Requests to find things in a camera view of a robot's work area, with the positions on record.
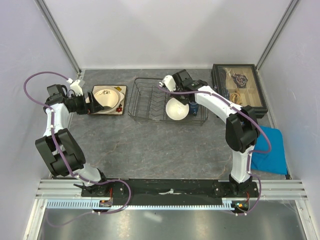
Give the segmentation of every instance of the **reflective metal surface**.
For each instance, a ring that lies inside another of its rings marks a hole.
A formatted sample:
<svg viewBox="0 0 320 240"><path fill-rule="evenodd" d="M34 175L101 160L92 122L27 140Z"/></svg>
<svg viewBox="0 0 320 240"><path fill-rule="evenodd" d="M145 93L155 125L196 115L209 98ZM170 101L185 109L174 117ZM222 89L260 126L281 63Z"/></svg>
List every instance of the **reflective metal surface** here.
<svg viewBox="0 0 320 240"><path fill-rule="evenodd" d="M88 210L46 211L53 224L62 224ZM238 217L211 210L125 210L111 215L89 214L60 228L43 223L42 231L44 235L39 240L306 239L294 201L261 201L250 214Z"/></svg>

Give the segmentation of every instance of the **blue cloth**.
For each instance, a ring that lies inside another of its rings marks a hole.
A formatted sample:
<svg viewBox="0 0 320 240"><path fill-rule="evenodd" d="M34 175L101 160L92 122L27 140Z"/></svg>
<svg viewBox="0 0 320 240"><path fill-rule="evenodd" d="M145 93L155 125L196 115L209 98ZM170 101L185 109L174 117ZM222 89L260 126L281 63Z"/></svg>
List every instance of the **blue cloth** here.
<svg viewBox="0 0 320 240"><path fill-rule="evenodd" d="M261 128L269 138L272 150L267 154L254 152L252 154L251 169L286 175L288 171L281 132L278 129L266 126L261 126ZM268 150L267 141L262 134L258 137L254 150Z"/></svg>

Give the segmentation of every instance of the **metal corner post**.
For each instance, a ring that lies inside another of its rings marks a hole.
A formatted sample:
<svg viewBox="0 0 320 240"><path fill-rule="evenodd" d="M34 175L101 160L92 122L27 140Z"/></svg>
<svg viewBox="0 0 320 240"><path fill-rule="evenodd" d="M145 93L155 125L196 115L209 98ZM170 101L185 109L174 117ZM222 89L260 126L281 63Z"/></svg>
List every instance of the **metal corner post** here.
<svg viewBox="0 0 320 240"><path fill-rule="evenodd" d="M286 10L285 10L280 22L276 26L276 29L274 30L274 32L273 32L268 44L266 45L266 47L265 47L265 49L264 49L259 61L256 64L256 69L257 70L259 70L262 67L262 65L264 64L266 58L268 57L269 53L271 52L272 48L274 47L277 39L279 38L280 34L284 30L289 18L291 17L292 13L296 9L299 1L300 0L291 0L291 2L289 3L289 5L286 8Z"/></svg>
<svg viewBox="0 0 320 240"><path fill-rule="evenodd" d="M81 73L81 68L78 65L74 55L72 54L70 48L68 47L68 44L62 35L54 17L52 16L47 4L45 3L45 0L34 0L36 4L38 5L40 11L42 12L44 18L46 19L47 23L49 24L55 38L59 42L62 50L66 54L67 58L69 59L71 65L73 66L74 70L79 75Z"/></svg>

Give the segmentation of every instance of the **marble tabletop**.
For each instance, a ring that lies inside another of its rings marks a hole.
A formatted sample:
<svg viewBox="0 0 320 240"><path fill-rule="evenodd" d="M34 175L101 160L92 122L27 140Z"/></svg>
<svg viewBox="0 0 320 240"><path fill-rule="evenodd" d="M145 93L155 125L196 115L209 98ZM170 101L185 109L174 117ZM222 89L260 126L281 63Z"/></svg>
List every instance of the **marble tabletop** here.
<svg viewBox="0 0 320 240"><path fill-rule="evenodd" d="M225 140L225 124L212 112L202 126L134 121L128 115L136 78L163 78L180 69L86 70L84 92L94 85L127 85L125 113L73 115L70 132L80 145L86 162L107 178L228 179L232 150ZM194 80L212 86L210 69L187 69ZM267 116L258 120L270 126ZM284 175L253 171L263 180Z"/></svg>

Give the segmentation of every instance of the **blue towel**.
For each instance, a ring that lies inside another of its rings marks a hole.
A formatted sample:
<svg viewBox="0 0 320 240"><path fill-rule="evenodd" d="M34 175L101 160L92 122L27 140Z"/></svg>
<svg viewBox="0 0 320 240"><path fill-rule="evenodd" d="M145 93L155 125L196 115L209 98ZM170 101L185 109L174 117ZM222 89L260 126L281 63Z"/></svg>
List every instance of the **blue towel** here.
<svg viewBox="0 0 320 240"><path fill-rule="evenodd" d="M281 132L278 129L266 126L261 126L261 128L269 138L272 150L267 154L254 152L252 154L251 169L286 175L288 171ZM268 150L267 141L262 134L258 137L254 150Z"/></svg>

